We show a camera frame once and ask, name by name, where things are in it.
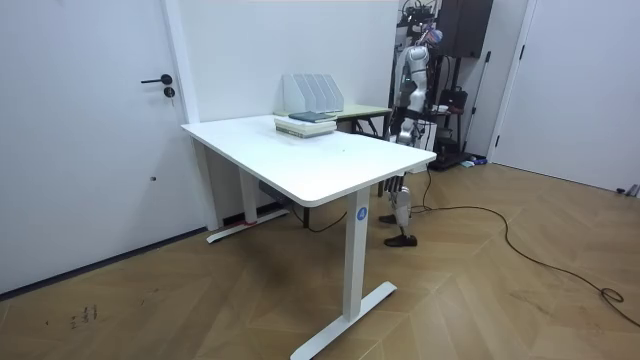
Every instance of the white wall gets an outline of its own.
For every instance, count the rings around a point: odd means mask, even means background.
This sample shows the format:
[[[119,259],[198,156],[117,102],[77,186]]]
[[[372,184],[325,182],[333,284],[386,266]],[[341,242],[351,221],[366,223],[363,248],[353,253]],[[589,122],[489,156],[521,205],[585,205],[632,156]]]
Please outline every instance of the white wall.
[[[388,103],[395,0],[189,0],[181,10],[202,121],[273,112],[282,74],[295,72],[332,74],[345,103]],[[236,167],[209,161],[218,216],[242,212]]]

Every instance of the white desk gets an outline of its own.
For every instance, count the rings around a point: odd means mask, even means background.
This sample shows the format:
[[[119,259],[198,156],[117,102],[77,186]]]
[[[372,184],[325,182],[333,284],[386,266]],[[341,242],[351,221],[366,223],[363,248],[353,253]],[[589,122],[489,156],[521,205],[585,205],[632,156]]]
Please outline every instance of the white desk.
[[[433,161],[436,155],[341,132],[298,139],[277,133],[273,118],[266,115],[183,125],[183,128],[238,165],[246,217],[241,229],[275,217],[257,218],[252,176],[306,207],[349,196],[342,316],[291,355],[292,360],[309,360],[396,290],[393,284],[385,282],[362,298],[369,187]],[[222,236],[237,231],[227,230]],[[210,242],[222,236],[212,235],[214,239]]]

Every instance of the white door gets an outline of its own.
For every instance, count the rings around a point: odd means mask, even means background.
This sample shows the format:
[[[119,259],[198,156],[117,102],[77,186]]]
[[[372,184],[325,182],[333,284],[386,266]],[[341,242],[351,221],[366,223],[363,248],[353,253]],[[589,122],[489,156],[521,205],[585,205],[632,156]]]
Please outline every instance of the white door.
[[[639,13],[635,0],[537,1],[494,162],[640,184]]]
[[[0,293],[203,226],[162,9],[0,2]]]

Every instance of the wooden floor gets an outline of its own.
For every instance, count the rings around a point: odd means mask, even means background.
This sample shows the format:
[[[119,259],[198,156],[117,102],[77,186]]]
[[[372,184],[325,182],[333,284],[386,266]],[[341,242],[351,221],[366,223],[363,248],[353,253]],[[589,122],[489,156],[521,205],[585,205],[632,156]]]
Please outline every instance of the wooden floor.
[[[426,175],[410,179],[420,202]],[[434,174],[431,206],[503,213],[513,243],[599,286],[640,319],[640,200],[497,165]],[[312,212],[316,228],[344,200]],[[640,329],[584,284],[530,263],[495,216],[414,215],[419,246],[371,198],[365,293],[398,291],[316,359],[640,359]],[[293,216],[207,245],[202,234],[0,303],[0,359],[273,360],[340,314],[344,222]]]

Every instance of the door handle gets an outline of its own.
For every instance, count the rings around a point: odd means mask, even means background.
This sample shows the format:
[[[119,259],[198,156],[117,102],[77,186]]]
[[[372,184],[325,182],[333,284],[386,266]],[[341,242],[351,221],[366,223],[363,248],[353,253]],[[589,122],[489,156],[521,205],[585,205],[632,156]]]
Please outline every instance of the door handle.
[[[160,79],[140,81],[141,84],[151,84],[154,82],[161,82],[165,85],[171,85],[173,84],[173,78],[169,74],[162,74],[162,76],[160,76]]]

